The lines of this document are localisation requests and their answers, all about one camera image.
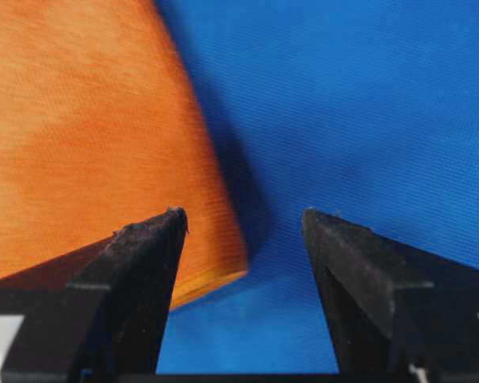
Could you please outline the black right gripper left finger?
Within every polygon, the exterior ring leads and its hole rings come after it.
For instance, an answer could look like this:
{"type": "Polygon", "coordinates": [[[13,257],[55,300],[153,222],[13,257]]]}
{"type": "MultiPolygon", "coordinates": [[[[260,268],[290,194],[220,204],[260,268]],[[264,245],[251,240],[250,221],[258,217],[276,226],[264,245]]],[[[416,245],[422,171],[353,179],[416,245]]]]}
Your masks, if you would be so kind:
{"type": "Polygon", "coordinates": [[[0,382],[154,373],[187,231],[171,207],[0,278],[0,382]]]}

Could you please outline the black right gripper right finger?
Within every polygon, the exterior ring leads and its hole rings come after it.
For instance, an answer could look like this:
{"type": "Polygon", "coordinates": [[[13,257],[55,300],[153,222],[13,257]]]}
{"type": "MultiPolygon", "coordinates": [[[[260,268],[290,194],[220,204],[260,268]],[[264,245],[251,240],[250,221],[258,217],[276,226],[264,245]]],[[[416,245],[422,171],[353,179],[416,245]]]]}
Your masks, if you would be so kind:
{"type": "Polygon", "coordinates": [[[479,382],[479,270],[314,208],[302,234],[348,382],[479,382]]]}

